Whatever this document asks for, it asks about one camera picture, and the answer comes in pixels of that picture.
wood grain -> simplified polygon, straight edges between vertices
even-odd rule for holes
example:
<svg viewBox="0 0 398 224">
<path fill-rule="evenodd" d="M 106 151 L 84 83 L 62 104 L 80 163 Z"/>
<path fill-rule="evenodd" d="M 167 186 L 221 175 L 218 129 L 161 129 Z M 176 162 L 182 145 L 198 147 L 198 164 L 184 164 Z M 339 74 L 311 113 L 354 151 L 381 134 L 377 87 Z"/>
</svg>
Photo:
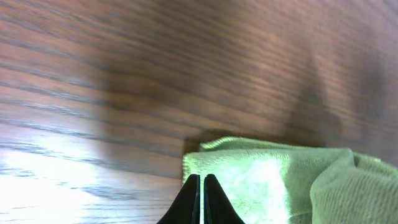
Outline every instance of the wood grain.
<svg viewBox="0 0 398 224">
<path fill-rule="evenodd" d="M 398 3 L 0 0 L 0 222 L 155 223 L 200 142 L 398 165 Z"/>
</svg>

